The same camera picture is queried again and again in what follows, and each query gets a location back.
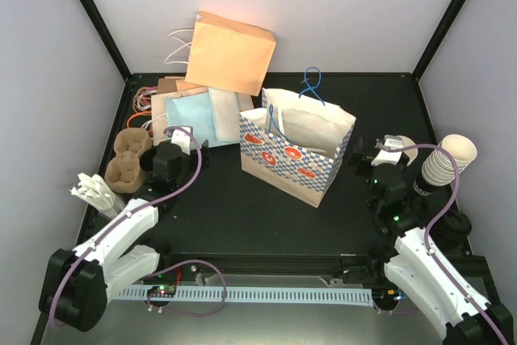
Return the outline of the blue checkered paper bag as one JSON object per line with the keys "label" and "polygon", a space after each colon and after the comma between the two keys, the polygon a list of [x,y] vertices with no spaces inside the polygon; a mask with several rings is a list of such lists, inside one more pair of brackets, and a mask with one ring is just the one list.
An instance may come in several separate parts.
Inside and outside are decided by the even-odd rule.
{"label": "blue checkered paper bag", "polygon": [[262,106],[240,113],[242,170],[317,208],[335,180],[356,118],[324,101],[322,73],[304,72],[305,88],[262,90]]}

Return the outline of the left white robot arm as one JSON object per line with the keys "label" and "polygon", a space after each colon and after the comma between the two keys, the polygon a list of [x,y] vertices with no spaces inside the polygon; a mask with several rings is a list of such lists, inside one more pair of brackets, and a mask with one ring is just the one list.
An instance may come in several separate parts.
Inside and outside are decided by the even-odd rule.
{"label": "left white robot arm", "polygon": [[92,238],[50,256],[39,300],[39,310],[47,314],[50,325],[91,330],[120,291],[141,278],[163,280],[172,273],[174,261],[169,255],[137,240],[197,180],[205,146],[190,126],[166,131],[171,139],[158,146],[140,191]]}

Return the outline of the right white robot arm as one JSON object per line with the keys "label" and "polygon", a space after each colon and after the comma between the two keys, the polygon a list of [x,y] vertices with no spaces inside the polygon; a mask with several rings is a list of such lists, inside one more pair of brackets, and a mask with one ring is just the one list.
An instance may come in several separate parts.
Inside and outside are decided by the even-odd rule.
{"label": "right white robot arm", "polygon": [[[403,174],[408,152],[430,150],[414,181],[423,198],[451,184],[453,192],[444,207],[424,221],[411,204]],[[369,277],[377,283],[398,286],[435,328],[444,344],[512,344],[511,312],[479,293],[453,266],[432,239],[432,229],[451,209],[460,186],[460,173],[477,157],[476,146],[458,134],[439,144],[405,145],[401,137],[387,135],[371,151],[358,141],[349,160],[357,175],[366,178],[368,208],[389,244],[369,259]]]}

